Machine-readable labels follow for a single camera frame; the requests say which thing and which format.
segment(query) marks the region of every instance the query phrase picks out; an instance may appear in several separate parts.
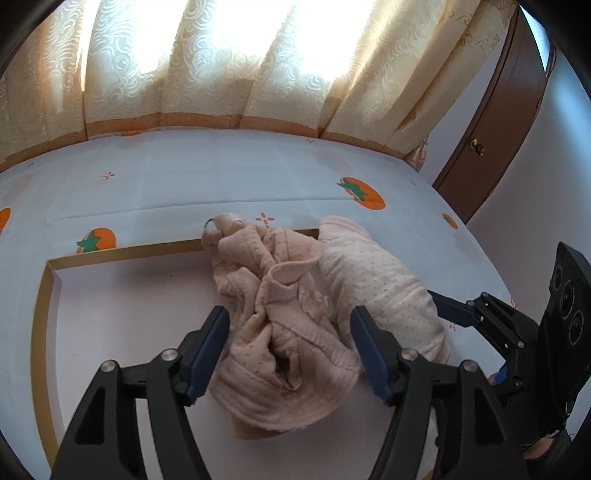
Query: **metal screw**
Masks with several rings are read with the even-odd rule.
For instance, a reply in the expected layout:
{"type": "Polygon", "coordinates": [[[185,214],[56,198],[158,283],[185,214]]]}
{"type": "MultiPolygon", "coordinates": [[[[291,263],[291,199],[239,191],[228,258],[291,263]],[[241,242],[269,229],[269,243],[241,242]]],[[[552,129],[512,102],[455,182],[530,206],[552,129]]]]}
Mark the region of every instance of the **metal screw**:
{"type": "Polygon", "coordinates": [[[400,356],[405,360],[412,362],[413,360],[416,360],[418,358],[418,353],[416,350],[413,350],[411,348],[405,348],[404,350],[402,350],[402,352],[400,352],[400,356]]]}
{"type": "Polygon", "coordinates": [[[165,362],[172,362],[173,360],[177,359],[178,352],[174,348],[168,348],[164,352],[162,352],[162,355],[160,356],[162,357],[162,360],[164,360],[165,362]]]}
{"type": "Polygon", "coordinates": [[[464,360],[462,363],[466,372],[475,373],[478,372],[478,364],[474,360],[464,360]]]}
{"type": "Polygon", "coordinates": [[[112,372],[116,366],[117,363],[115,363],[114,360],[107,360],[106,362],[103,362],[103,364],[100,366],[100,369],[107,374],[112,372]]]}

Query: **orange cross pattern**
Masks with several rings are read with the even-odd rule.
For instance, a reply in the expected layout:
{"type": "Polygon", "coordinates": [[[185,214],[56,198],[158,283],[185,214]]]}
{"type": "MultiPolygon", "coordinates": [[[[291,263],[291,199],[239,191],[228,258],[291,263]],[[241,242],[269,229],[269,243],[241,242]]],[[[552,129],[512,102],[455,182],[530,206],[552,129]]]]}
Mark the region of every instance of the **orange cross pattern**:
{"type": "Polygon", "coordinates": [[[265,224],[265,226],[269,226],[269,222],[275,221],[275,219],[273,217],[268,217],[263,212],[261,212],[261,216],[260,217],[256,217],[255,220],[257,222],[263,222],[265,224]]]}

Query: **fabric fold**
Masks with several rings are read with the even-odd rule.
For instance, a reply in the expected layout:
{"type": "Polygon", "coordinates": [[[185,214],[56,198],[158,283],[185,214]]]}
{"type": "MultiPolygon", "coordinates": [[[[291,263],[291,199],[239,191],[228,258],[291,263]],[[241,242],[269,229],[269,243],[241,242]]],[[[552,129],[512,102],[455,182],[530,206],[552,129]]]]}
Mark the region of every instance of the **fabric fold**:
{"type": "Polygon", "coordinates": [[[219,293],[236,308],[210,391],[232,415],[235,436],[268,437],[326,417],[347,399],[361,366],[310,274],[322,244],[232,214],[213,222],[203,246],[219,293]]]}
{"type": "Polygon", "coordinates": [[[320,271],[345,345],[355,349],[350,314],[364,305],[375,323],[403,348],[414,348],[429,361],[449,360],[451,349],[433,299],[400,260],[348,218],[323,218],[318,240],[324,244],[320,271]]]}

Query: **wooden door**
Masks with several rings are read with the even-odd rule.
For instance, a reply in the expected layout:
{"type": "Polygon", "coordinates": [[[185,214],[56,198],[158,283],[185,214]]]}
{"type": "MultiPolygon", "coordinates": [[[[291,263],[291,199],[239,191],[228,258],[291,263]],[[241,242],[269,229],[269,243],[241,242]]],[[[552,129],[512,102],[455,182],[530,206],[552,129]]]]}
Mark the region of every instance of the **wooden door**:
{"type": "Polygon", "coordinates": [[[464,223],[488,198],[525,140],[544,95],[546,73],[530,26],[517,8],[482,102],[433,184],[464,223]]]}

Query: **crumpled clothing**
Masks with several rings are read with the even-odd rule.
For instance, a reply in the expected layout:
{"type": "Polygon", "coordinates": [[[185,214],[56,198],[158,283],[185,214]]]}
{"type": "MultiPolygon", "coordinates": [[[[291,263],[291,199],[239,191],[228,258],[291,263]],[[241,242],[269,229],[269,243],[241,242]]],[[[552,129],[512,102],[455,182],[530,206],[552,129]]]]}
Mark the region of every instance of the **crumpled clothing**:
{"type": "Polygon", "coordinates": [[[310,270],[323,245],[287,228],[213,219],[202,244],[218,292],[235,300],[230,338],[210,391],[244,439],[306,427],[345,402],[361,371],[359,357],[330,322],[310,270]]]}

